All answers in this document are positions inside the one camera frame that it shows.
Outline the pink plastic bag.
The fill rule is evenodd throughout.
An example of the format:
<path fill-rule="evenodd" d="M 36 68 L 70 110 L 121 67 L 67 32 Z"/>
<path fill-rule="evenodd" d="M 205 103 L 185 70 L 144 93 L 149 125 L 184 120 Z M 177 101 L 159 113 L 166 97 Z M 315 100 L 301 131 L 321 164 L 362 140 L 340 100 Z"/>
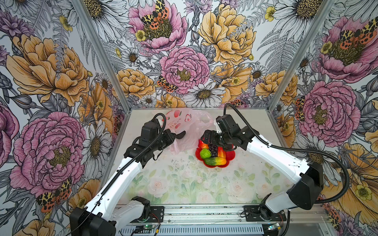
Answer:
<path fill-rule="evenodd" d="M 181 139 L 175 139 L 169 146 L 172 154 L 194 149 L 204 132 L 213 126 L 214 119 L 211 115 L 202 110 L 190 108 L 175 108 L 166 113 L 166 128 L 172 133 L 180 134 L 185 132 Z"/>

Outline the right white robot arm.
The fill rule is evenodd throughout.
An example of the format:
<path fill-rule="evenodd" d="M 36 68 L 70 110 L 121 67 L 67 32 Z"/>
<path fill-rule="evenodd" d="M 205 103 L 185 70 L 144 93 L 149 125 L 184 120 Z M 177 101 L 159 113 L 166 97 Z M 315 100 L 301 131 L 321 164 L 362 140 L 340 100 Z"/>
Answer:
<path fill-rule="evenodd" d="M 219 116 L 215 120 L 216 130 L 206 130 L 200 140 L 206 144 L 217 145 L 226 150 L 241 148 L 259 156 L 279 170 L 293 184 L 278 194 L 268 194 L 252 216 L 264 221 L 285 209 L 301 208 L 310 210 L 316 203 L 324 187 L 323 169 L 320 164 L 309 164 L 289 154 L 281 147 L 268 142 L 250 125 L 240 128 L 231 115 Z"/>

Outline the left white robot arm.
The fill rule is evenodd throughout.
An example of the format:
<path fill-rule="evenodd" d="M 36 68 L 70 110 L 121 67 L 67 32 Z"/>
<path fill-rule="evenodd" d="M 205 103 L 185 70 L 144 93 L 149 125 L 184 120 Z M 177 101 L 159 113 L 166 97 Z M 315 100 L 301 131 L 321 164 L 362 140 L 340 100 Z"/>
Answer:
<path fill-rule="evenodd" d="M 77 207 L 70 214 L 69 235 L 114 236 L 132 221 L 147 218 L 150 202 L 142 197 L 134 197 L 119 209 L 116 205 L 154 153 L 163 151 L 185 134 L 185 131 L 172 133 L 156 118 L 145 123 L 141 135 L 127 148 L 124 159 L 106 185 L 83 208 Z"/>

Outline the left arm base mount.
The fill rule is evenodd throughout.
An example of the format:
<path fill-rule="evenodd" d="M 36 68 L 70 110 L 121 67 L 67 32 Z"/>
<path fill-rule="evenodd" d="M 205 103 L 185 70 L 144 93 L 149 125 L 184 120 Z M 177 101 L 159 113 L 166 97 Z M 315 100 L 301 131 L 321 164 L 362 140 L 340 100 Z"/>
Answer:
<path fill-rule="evenodd" d="M 164 219 L 164 206 L 152 206 L 148 214 L 132 221 L 132 223 L 162 223 Z"/>

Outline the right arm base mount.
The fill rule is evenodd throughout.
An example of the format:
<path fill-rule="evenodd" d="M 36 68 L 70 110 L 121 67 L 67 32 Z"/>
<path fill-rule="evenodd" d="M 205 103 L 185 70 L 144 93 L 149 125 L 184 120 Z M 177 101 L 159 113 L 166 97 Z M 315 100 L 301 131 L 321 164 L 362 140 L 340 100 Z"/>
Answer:
<path fill-rule="evenodd" d="M 245 205 L 240 214 L 247 222 L 284 222 L 287 220 L 285 212 L 273 213 L 260 205 Z"/>

